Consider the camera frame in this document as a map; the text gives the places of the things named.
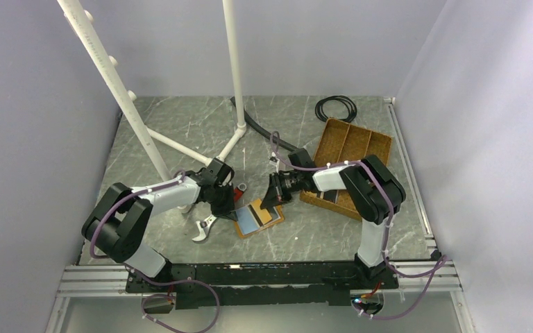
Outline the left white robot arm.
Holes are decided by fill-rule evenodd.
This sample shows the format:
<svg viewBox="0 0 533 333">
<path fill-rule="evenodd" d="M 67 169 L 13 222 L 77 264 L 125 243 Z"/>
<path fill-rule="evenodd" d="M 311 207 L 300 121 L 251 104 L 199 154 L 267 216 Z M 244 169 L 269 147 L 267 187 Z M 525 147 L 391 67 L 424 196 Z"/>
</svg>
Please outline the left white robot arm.
<svg viewBox="0 0 533 333">
<path fill-rule="evenodd" d="M 172 263 L 144 243 L 149 220 L 177 207 L 207 203 L 218 218 L 234 219 L 234 170 L 214 158 L 199 171 L 179 171 L 165 182 L 146 187 L 110 186 L 81 229 L 90 256 L 111 259 L 137 271 L 154 291 L 173 281 Z"/>
</svg>

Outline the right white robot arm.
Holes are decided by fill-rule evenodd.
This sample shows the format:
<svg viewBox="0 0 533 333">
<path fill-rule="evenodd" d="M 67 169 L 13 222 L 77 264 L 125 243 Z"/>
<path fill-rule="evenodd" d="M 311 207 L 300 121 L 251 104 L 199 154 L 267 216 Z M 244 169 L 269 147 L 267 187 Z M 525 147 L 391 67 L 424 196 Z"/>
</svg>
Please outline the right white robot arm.
<svg viewBox="0 0 533 333">
<path fill-rule="evenodd" d="M 288 158 L 290 170 L 269 175 L 260 207 L 265 210 L 288 203 L 298 191 L 346 191 L 362 220 L 356 253 L 362 264 L 355 268 L 355 280 L 361 287 L 373 287 L 382 277 L 392 219 L 405 201 L 403 186 L 375 155 L 323 167 L 317 167 L 304 148 Z"/>
</svg>

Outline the brown woven divided tray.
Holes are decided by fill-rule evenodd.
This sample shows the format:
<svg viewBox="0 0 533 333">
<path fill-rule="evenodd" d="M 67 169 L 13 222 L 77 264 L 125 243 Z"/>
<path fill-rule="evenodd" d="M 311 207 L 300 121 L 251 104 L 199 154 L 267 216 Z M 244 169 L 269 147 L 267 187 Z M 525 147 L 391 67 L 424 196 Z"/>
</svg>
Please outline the brown woven divided tray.
<svg viewBox="0 0 533 333">
<path fill-rule="evenodd" d="M 315 165 L 322 167 L 328 162 L 360 160 L 367 155 L 376 155 L 387 165 L 391 145 L 392 138 L 386 134 L 337 119 L 329 119 L 326 121 L 313 160 Z M 333 191 L 331 194 L 302 191 L 299 198 L 304 203 L 360 220 L 360 215 L 346 190 Z"/>
</svg>

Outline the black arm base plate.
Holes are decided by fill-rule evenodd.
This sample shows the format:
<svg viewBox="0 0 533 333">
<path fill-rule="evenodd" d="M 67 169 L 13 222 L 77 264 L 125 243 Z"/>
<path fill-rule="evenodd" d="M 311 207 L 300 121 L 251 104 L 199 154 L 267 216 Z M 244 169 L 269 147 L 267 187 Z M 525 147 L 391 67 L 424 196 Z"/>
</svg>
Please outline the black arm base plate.
<svg viewBox="0 0 533 333">
<path fill-rule="evenodd" d="M 174 287 L 149 284 L 129 273 L 126 292 L 167 293 L 176 296 L 176 309 L 213 306 L 326 303 L 343 306 L 350 297 L 369 289 L 397 289 L 387 269 L 368 273 L 353 260 L 324 262 L 265 262 L 174 264 L 168 280 Z"/>
</svg>

